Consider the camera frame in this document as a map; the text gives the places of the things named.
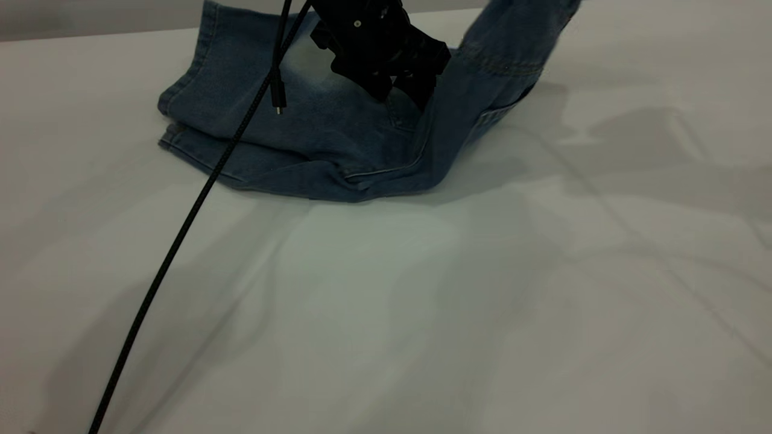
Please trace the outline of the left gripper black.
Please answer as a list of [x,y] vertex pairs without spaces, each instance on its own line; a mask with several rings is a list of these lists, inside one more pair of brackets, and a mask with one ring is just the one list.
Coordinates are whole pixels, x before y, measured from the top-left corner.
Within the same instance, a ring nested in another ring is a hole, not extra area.
[[446,42],[411,27],[402,2],[312,1],[311,7],[326,29],[326,49],[335,55],[333,72],[376,101],[394,86],[425,109],[451,52]]

